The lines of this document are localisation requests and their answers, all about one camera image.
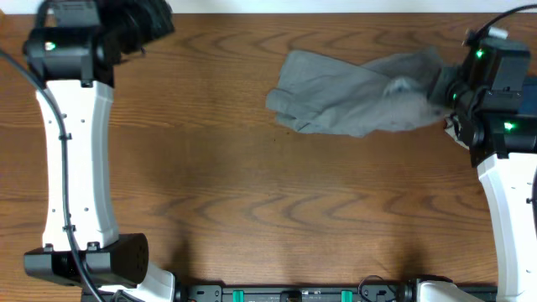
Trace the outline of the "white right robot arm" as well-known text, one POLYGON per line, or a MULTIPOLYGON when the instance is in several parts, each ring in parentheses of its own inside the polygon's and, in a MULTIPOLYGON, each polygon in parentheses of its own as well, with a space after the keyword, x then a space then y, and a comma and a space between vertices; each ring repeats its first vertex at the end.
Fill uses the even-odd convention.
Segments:
POLYGON ((536 79, 519 41, 473 34, 469 53, 430 89, 450 110, 487 198, 498 260, 498 301, 536 299, 536 79))

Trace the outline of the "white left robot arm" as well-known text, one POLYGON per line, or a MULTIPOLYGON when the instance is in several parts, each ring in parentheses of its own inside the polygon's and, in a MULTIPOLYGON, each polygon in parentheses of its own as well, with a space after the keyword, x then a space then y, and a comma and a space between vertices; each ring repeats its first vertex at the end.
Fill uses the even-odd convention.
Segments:
POLYGON ((172 301, 175 276, 149 261, 141 233, 122 234, 109 180, 114 68, 171 34, 164 0, 45 1, 23 52, 44 120, 48 213, 27 275, 82 289, 85 301, 172 301))

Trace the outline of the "grey shorts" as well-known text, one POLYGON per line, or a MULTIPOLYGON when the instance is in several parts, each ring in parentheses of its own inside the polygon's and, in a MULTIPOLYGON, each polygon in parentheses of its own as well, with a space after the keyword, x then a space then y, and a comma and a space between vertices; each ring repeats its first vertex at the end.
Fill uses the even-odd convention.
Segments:
POLYGON ((429 95, 444 62, 433 48, 354 65, 293 50, 266 96, 277 123, 297 133, 361 138, 439 122, 447 110, 429 95))

